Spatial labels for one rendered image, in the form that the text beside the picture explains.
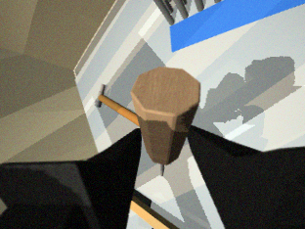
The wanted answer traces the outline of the hammer with orange handle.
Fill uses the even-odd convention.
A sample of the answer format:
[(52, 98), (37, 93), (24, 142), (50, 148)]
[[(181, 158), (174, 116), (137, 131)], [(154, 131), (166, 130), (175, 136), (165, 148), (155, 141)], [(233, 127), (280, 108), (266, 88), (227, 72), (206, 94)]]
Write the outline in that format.
[(116, 111), (117, 113), (123, 115), (124, 117), (126, 117), (127, 119), (129, 119), (130, 121), (132, 121), (133, 123), (135, 123), (136, 125), (139, 126), (139, 122), (138, 122), (136, 114), (131, 112), (130, 110), (126, 109), (125, 107), (119, 105), (114, 100), (105, 96), (104, 90), (105, 90), (105, 84), (102, 84), (102, 87), (99, 92), (99, 96), (98, 96), (95, 106), (100, 108), (101, 104), (104, 103), (105, 105), (107, 105), (108, 107), (110, 107), (111, 109)]

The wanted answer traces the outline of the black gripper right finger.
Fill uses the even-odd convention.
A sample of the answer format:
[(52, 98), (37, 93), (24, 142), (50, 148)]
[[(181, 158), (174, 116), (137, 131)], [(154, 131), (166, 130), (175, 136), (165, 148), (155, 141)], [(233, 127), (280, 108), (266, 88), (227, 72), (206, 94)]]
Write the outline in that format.
[(305, 175), (305, 147), (261, 152), (194, 125), (187, 138), (225, 229), (267, 229), (288, 182)]

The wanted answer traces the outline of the blue taped strip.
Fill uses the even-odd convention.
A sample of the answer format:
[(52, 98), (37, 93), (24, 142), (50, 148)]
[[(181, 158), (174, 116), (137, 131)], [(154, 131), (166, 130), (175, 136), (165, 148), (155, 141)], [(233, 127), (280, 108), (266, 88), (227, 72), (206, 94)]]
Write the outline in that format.
[(170, 26), (172, 53), (302, 4), (305, 0), (223, 0)]

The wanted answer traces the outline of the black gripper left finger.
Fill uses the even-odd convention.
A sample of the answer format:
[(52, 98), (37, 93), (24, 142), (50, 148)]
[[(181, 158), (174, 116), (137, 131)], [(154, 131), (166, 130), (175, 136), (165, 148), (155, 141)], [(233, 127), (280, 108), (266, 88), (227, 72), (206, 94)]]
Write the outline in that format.
[(91, 229), (126, 229), (142, 148), (140, 128), (88, 160), (0, 163), (0, 199), (83, 209)]

